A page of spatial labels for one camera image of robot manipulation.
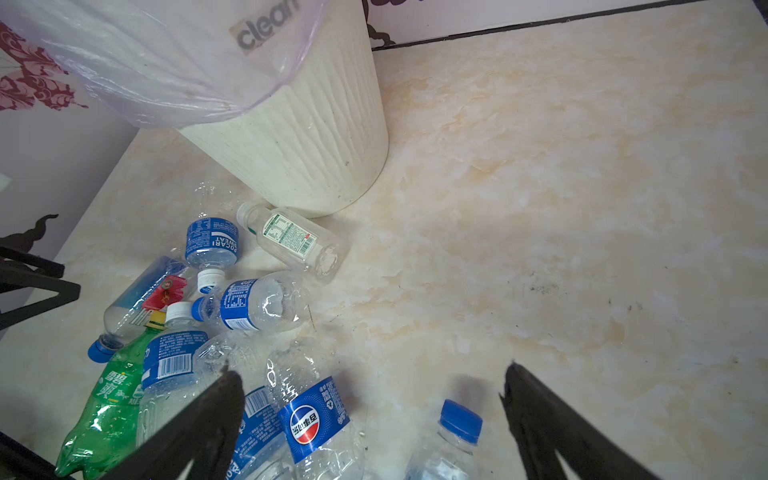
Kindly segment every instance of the black baseboard trim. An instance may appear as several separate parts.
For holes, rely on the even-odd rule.
[[[664,2],[644,3],[642,5],[632,5],[631,7],[615,8],[613,10],[603,10],[602,12],[585,13],[583,15],[572,15],[570,17],[553,18],[552,20],[542,20],[540,22],[520,23],[516,25],[506,25],[505,27],[487,28],[485,30],[467,31],[466,33],[457,33],[454,35],[447,35],[445,37],[430,38],[428,40],[411,41],[409,43],[401,43],[395,45],[387,45],[382,47],[375,47],[373,51],[389,50],[391,48],[403,48],[412,47],[413,45],[424,45],[426,43],[435,43],[436,41],[455,40],[457,38],[474,37],[475,35],[487,35],[489,33],[499,33],[500,31],[521,30],[523,28],[541,27],[542,25],[553,25],[555,23],[572,22],[574,20],[582,20],[584,18],[604,17],[607,15],[616,15],[618,13],[639,12],[640,10],[648,10],[649,8],[667,7],[669,5],[682,5],[685,3],[702,2],[703,0],[665,0]],[[761,8],[768,4],[768,0],[754,0],[755,5],[763,14],[765,18],[765,10]]]

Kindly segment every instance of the plastic bottle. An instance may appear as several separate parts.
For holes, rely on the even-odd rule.
[[[215,336],[195,352],[194,372],[202,389],[215,382],[227,368],[243,380],[245,412],[227,480],[291,478],[290,450],[277,409],[264,386],[264,358],[253,341],[253,334],[243,330],[228,330]]]
[[[88,357],[106,363],[123,346],[144,333],[154,311],[182,300],[195,290],[195,271],[173,249],[157,258],[104,311],[104,333],[88,349]]]
[[[144,333],[105,366],[77,425],[61,446],[56,475],[63,477],[82,470],[85,480],[95,480],[136,448],[144,351],[163,328],[163,320],[158,317],[165,314],[153,312],[152,316]]]
[[[473,452],[480,438],[482,419],[472,410],[446,400],[439,430],[413,452],[406,480],[477,480]]]
[[[238,280],[197,299],[192,315],[211,326],[284,332],[301,325],[309,311],[303,284],[301,274],[287,270]]]
[[[256,235],[260,247],[291,270],[307,272],[321,284],[331,281],[349,247],[333,233],[286,208],[246,202],[237,222]]]
[[[199,269],[197,288],[209,293],[222,283],[225,269],[237,262],[237,226],[221,217],[195,220],[187,228],[187,262]]]
[[[176,416],[198,393],[192,373],[192,355],[210,337],[210,330],[192,318],[191,302],[168,307],[166,330],[147,347],[141,387],[144,396],[139,406],[136,431],[141,445]]]
[[[266,360],[266,382],[301,480],[360,480],[363,453],[320,344],[291,342]]]

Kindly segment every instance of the red floral wall pattern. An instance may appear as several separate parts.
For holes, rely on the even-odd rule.
[[[71,104],[88,108],[74,101],[74,90],[53,78],[68,75],[48,53],[27,43],[7,25],[0,22],[0,48],[18,62],[20,69],[0,78],[0,111],[25,110],[39,101],[48,108],[61,110]]]

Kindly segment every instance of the beige tile floor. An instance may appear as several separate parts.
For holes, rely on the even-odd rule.
[[[304,328],[370,478],[402,477],[448,396],[485,419],[482,477],[523,478],[512,359],[658,475],[764,476],[767,45],[750,0],[706,0],[375,53],[389,159],[320,221],[353,247]],[[0,343],[0,430],[55,460],[101,312],[183,241],[205,179],[255,197],[139,133],[58,256],[81,299]]]

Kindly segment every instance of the wall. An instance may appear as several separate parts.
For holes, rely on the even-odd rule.
[[[0,242],[53,259],[137,128],[2,23],[0,48]],[[28,295],[3,293],[0,311]]]
[[[643,0],[362,0],[372,47],[520,25],[650,2]]]

